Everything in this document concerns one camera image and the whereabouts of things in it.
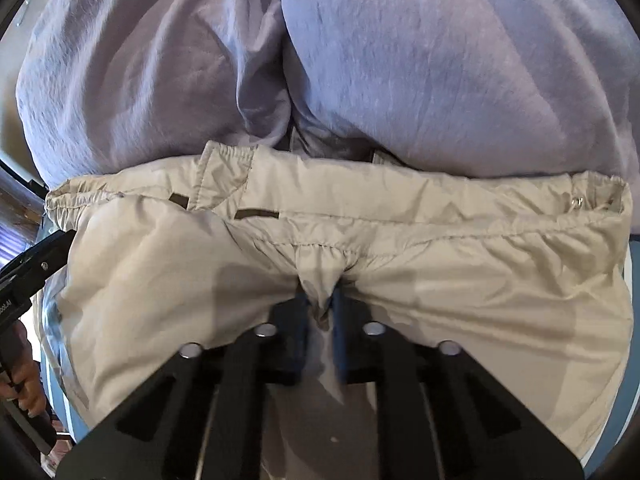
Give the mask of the person's left hand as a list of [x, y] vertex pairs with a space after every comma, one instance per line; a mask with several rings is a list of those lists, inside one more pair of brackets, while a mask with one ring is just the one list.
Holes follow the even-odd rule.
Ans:
[[41, 415], [47, 406], [47, 398], [40, 382], [39, 367], [32, 357], [32, 345], [27, 338], [27, 330], [21, 321], [14, 324], [14, 333], [21, 341], [21, 355], [12, 366], [11, 375], [20, 391], [1, 379], [1, 397], [3, 400], [16, 401], [18, 407], [27, 412], [30, 418]]

